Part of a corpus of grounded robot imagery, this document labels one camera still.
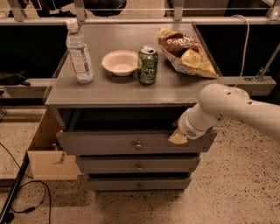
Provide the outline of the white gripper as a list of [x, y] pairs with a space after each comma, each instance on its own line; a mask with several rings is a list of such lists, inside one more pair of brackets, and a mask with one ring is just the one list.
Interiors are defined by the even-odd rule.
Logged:
[[201, 108], [189, 108], [178, 119], [178, 129], [168, 137], [173, 144], [186, 144], [188, 139], [197, 139], [214, 126], [214, 117]]

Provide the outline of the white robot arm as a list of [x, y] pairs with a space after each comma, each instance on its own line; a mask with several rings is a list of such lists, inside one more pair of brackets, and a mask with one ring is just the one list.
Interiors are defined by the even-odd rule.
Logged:
[[168, 140], [185, 144], [197, 139], [213, 126], [235, 119], [267, 137], [280, 141], [280, 106], [254, 101], [238, 87], [210, 84], [199, 93], [198, 102], [178, 119], [177, 128]]

